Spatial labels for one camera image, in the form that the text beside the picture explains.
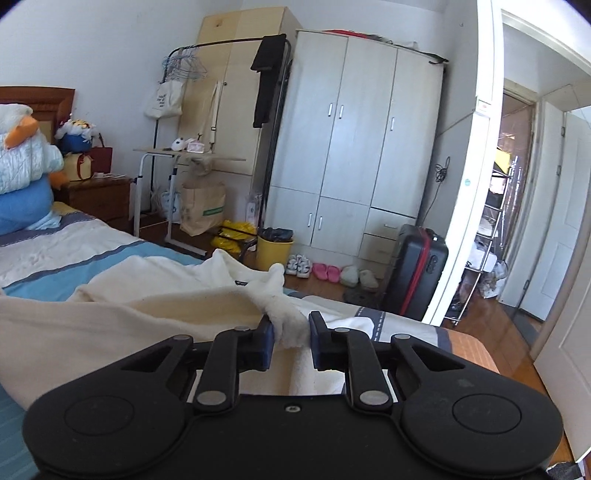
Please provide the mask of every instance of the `wooden nightstand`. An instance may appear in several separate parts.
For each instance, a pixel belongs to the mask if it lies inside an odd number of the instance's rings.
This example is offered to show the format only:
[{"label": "wooden nightstand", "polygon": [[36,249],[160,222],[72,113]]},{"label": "wooden nightstand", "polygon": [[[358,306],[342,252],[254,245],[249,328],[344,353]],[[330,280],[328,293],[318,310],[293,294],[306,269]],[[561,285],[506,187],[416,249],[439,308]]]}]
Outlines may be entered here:
[{"label": "wooden nightstand", "polygon": [[109,226],[131,232],[129,222],[129,190],[131,179],[89,179],[71,181],[61,190],[54,190],[56,202],[97,217]]}]

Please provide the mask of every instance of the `plush duck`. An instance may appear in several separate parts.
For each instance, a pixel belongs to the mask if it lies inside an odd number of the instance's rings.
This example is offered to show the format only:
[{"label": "plush duck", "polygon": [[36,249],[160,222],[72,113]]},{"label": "plush duck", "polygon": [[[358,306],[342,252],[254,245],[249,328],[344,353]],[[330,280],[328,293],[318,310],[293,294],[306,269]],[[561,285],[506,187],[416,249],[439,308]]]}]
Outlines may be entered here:
[{"label": "plush duck", "polygon": [[0,104],[0,134],[5,134],[4,148],[15,148],[39,130],[33,109],[18,103]]},{"label": "plush duck", "polygon": [[44,173],[50,173],[56,187],[67,181],[59,173],[59,149],[47,141],[32,114],[27,105],[0,104],[0,194],[25,188]]}]

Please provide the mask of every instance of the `shoe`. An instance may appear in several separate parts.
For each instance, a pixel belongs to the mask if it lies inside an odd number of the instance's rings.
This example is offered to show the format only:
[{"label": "shoe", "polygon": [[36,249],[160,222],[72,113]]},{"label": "shoe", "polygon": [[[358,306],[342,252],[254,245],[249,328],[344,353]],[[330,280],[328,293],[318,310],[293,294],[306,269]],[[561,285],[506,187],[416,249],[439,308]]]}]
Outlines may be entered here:
[{"label": "shoe", "polygon": [[377,291],[379,288],[379,283],[371,270],[359,272],[359,281],[361,282],[361,288],[365,291]]},{"label": "shoe", "polygon": [[287,259],[287,265],[285,266],[286,275],[297,275],[298,257],[299,255],[289,256]]},{"label": "shoe", "polygon": [[326,274],[329,278],[329,282],[338,283],[340,281],[340,268],[330,265],[326,270]]},{"label": "shoe", "polygon": [[310,278],[312,272],[312,262],[306,257],[302,256],[297,264],[297,276],[298,278]]},{"label": "shoe", "polygon": [[349,288],[355,288],[359,283],[359,269],[355,265],[345,267],[340,273],[341,285]]},{"label": "shoe", "polygon": [[324,265],[323,263],[315,263],[314,265],[312,265],[312,272],[314,272],[314,275],[316,276],[316,278],[318,278],[318,280],[329,279],[326,265]]}]

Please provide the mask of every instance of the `wooden headboard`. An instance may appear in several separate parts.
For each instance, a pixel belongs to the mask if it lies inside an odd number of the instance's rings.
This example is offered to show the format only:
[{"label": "wooden headboard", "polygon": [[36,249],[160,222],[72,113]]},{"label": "wooden headboard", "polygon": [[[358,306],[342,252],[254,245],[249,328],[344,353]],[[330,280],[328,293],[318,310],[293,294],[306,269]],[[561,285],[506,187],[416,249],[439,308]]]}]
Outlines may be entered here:
[{"label": "wooden headboard", "polygon": [[0,103],[21,103],[33,109],[41,131],[53,143],[60,123],[70,118],[75,90],[57,87],[0,87]]}]

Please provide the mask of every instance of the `pillow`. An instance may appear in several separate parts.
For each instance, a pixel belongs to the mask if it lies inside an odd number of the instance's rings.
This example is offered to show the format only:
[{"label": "pillow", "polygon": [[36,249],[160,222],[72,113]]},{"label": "pillow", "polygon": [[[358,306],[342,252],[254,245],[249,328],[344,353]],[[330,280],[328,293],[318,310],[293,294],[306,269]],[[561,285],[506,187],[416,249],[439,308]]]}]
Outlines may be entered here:
[{"label": "pillow", "polygon": [[6,235],[38,222],[51,212],[53,192],[48,175],[32,181],[24,189],[0,195],[0,235]]}]

